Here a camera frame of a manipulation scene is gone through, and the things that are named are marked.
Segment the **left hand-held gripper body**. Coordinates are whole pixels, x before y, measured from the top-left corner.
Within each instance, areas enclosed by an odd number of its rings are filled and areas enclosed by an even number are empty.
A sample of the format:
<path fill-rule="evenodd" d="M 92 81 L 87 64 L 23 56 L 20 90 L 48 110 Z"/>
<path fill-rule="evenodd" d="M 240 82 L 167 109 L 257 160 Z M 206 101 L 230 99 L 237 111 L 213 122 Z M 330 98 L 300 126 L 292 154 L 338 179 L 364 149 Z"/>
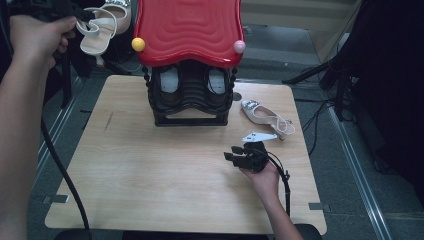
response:
<path fill-rule="evenodd" d="M 30 15 L 46 21 L 67 16 L 86 19 L 86 11 L 71 0 L 12 0 L 9 10 L 11 15 Z"/>

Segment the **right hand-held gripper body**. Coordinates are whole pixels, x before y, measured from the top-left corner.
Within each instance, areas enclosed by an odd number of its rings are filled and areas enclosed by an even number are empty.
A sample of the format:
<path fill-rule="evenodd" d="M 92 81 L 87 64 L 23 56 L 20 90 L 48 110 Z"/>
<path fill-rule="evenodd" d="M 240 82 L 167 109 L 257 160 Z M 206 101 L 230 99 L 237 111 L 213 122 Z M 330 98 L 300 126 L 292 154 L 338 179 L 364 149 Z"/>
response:
<path fill-rule="evenodd" d="M 242 169 L 251 170 L 255 173 L 262 171 L 270 159 L 264 142 L 276 138 L 276 134 L 259 132 L 251 132 L 243 137 L 242 141 L 244 144 L 242 148 L 244 149 L 244 153 L 242 155 L 233 153 L 235 156 L 239 157 L 239 160 L 233 162 L 233 165 Z"/>

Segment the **white high-heel sandal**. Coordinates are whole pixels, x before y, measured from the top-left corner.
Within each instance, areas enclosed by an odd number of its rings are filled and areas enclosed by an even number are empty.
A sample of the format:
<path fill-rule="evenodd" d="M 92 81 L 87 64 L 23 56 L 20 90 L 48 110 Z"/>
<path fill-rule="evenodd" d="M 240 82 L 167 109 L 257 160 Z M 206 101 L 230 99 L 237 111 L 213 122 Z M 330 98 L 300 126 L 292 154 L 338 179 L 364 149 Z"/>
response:
<path fill-rule="evenodd" d="M 268 125 L 280 139 L 296 132 L 291 120 L 281 117 L 278 113 L 255 100 L 243 100 L 241 109 L 251 122 L 258 125 Z"/>
<path fill-rule="evenodd" d="M 101 7 L 87 7 L 94 15 L 79 20 L 77 30 L 83 35 L 80 49 L 87 55 L 99 57 L 106 52 L 110 40 L 125 33 L 131 24 L 131 0 L 105 0 Z"/>

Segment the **black leather lace-up shoe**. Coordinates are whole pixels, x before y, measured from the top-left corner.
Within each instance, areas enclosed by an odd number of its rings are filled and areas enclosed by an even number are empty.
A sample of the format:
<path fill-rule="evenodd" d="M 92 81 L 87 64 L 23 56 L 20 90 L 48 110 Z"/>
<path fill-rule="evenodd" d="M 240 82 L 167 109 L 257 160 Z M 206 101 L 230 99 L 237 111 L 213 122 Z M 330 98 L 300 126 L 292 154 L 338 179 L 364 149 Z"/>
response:
<path fill-rule="evenodd" d="M 205 72 L 206 101 L 211 106 L 220 107 L 229 102 L 230 75 L 226 69 L 211 67 Z"/>

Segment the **black shoe rack red top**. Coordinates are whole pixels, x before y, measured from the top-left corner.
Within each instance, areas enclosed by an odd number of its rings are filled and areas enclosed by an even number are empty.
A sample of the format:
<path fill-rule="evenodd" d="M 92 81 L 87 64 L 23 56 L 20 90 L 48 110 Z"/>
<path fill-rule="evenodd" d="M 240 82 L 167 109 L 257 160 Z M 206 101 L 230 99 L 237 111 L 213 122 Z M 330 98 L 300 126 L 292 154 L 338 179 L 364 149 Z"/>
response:
<path fill-rule="evenodd" d="M 131 42 L 157 126 L 225 126 L 246 49 L 241 0 L 138 0 Z M 230 75 L 230 99 L 206 101 L 205 72 Z"/>

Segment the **person's right hand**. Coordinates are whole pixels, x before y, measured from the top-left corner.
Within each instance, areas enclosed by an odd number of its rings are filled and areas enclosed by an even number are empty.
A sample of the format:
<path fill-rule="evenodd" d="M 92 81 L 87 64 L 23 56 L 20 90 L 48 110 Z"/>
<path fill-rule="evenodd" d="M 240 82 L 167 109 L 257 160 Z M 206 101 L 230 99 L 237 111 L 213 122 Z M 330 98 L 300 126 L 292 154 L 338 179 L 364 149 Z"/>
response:
<path fill-rule="evenodd" d="M 249 179 L 262 201 L 279 199 L 279 174 L 273 164 L 267 163 L 259 173 L 242 168 L 240 171 Z"/>

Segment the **person's left hand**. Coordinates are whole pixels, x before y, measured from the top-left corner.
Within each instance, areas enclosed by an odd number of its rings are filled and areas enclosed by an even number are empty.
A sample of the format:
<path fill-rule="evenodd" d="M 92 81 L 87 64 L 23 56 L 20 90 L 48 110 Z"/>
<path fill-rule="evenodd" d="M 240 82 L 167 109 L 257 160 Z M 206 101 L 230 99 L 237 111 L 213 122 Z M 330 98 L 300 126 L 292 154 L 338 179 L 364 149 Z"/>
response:
<path fill-rule="evenodd" d="M 28 15 L 10 18 L 12 61 L 28 69 L 51 69 L 55 52 L 64 53 L 68 40 L 75 36 L 77 19 L 73 16 L 53 22 L 43 22 Z"/>

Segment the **black metal stand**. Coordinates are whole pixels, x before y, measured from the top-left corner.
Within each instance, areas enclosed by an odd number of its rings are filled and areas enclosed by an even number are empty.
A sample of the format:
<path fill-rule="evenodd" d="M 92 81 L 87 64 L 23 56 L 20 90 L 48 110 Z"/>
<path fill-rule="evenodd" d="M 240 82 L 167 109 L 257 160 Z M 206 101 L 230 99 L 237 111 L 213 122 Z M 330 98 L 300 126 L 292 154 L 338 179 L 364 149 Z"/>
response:
<path fill-rule="evenodd" d="M 71 65 L 67 53 L 62 54 L 62 78 L 63 98 L 61 107 L 65 108 L 72 98 Z"/>

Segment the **black tripod stand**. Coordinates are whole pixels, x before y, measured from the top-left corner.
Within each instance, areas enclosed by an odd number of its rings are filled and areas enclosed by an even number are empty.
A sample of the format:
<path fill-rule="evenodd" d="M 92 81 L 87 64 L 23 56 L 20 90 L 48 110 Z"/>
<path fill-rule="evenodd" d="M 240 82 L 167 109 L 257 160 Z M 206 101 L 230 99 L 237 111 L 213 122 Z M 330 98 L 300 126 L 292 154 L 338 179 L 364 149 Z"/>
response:
<path fill-rule="evenodd" d="M 344 96 L 348 89 L 348 83 L 350 82 L 350 76 L 348 70 L 344 64 L 346 55 L 343 53 L 337 53 L 330 60 L 313 67 L 310 70 L 306 70 L 304 73 L 289 79 L 283 80 L 283 84 L 297 84 L 308 78 L 318 75 L 324 72 L 324 76 L 319 81 L 319 85 L 322 90 L 329 91 L 333 86 L 336 86 L 336 96 L 334 99 L 334 111 L 339 121 L 347 121 L 347 118 L 343 116 Z"/>

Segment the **black curtain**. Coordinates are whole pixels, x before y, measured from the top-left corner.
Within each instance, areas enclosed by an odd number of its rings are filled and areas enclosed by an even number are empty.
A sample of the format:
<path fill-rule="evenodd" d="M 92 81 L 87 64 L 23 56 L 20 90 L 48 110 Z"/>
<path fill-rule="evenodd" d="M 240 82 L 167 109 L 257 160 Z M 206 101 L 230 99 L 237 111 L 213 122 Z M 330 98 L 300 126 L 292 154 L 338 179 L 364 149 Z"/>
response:
<path fill-rule="evenodd" d="M 424 207 L 424 0 L 363 0 L 340 55 L 365 141 Z"/>

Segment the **gray metal bracket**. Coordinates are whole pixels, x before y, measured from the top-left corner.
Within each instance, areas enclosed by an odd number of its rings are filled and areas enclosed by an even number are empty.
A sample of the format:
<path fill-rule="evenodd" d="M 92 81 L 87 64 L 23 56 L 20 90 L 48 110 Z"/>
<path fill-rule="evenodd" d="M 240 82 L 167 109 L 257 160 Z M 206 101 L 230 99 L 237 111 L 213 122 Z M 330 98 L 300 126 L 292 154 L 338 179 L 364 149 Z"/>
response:
<path fill-rule="evenodd" d="M 322 210 L 323 212 L 331 212 L 331 208 L 328 204 L 323 204 L 320 202 L 308 203 L 310 210 Z"/>
<path fill-rule="evenodd" d="M 50 196 L 45 196 L 42 200 L 44 204 L 67 203 L 68 201 L 69 201 L 68 195 L 50 195 Z"/>

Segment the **metal floor rail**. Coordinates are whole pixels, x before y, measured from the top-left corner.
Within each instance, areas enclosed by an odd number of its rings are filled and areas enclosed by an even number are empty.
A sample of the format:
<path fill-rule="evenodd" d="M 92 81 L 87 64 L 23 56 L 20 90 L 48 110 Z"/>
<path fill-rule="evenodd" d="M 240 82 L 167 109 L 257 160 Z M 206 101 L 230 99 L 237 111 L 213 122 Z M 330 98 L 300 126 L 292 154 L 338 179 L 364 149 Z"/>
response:
<path fill-rule="evenodd" d="M 355 180 L 357 189 L 361 196 L 370 223 L 374 229 L 377 240 L 393 240 L 384 214 L 381 211 L 380 205 L 372 191 L 371 186 L 369 185 L 368 179 L 362 169 L 344 124 L 339 121 L 333 107 L 329 108 L 329 115 L 339 136 L 341 147 L 346 156 L 349 168 Z"/>
<path fill-rule="evenodd" d="M 64 126 L 67 123 L 74 109 L 75 102 L 78 96 L 80 95 L 82 89 L 84 88 L 85 80 L 80 77 L 76 77 L 74 80 L 71 81 L 71 83 L 72 83 L 71 85 L 72 93 L 71 93 L 70 100 L 64 107 L 60 108 L 60 111 L 58 112 L 54 122 L 52 123 L 51 127 L 48 129 L 48 134 L 53 144 L 55 144 L 57 140 L 59 139 L 61 132 L 63 131 Z M 36 178 L 40 177 L 44 169 L 44 166 L 46 165 L 50 157 L 50 150 L 48 149 L 48 146 L 45 140 L 42 140 L 42 144 L 39 147 L 38 156 L 39 156 L 39 162 L 37 165 Z"/>

